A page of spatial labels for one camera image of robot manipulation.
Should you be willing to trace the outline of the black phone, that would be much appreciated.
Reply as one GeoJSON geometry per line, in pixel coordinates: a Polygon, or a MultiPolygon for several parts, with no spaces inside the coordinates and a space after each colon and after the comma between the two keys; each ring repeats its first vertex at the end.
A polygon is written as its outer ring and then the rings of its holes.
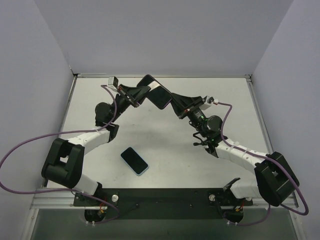
{"type": "Polygon", "coordinates": [[[160,110],[163,110],[172,99],[171,92],[149,74],[145,75],[136,86],[150,87],[146,98],[160,110]]]}

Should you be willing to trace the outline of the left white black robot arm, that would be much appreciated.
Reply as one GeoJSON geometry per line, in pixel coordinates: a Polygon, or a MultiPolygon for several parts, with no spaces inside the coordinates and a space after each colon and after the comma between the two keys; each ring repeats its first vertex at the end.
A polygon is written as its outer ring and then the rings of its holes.
{"type": "Polygon", "coordinates": [[[69,139],[56,138],[48,152],[41,176],[66,188],[84,193],[84,199],[92,206],[101,203],[101,184],[84,175],[83,162],[87,153],[111,142],[119,126],[114,121],[129,107],[139,107],[151,91],[150,86],[115,88],[112,103],[100,102],[95,107],[95,126],[81,135],[69,139]]]}

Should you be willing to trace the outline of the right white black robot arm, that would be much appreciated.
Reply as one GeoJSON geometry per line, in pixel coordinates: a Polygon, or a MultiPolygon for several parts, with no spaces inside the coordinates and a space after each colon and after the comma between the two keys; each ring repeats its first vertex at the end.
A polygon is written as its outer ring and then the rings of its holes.
{"type": "Polygon", "coordinates": [[[189,119],[189,124],[196,129],[193,136],[200,140],[198,144],[204,146],[209,154],[230,161],[255,176],[252,181],[236,180],[227,185],[235,198],[262,198],[277,207],[299,186],[297,177],[281,153],[254,151],[223,135],[225,120],[217,115],[207,117],[204,114],[205,109],[219,104],[217,99],[172,93],[170,103],[179,119],[189,119]]]}

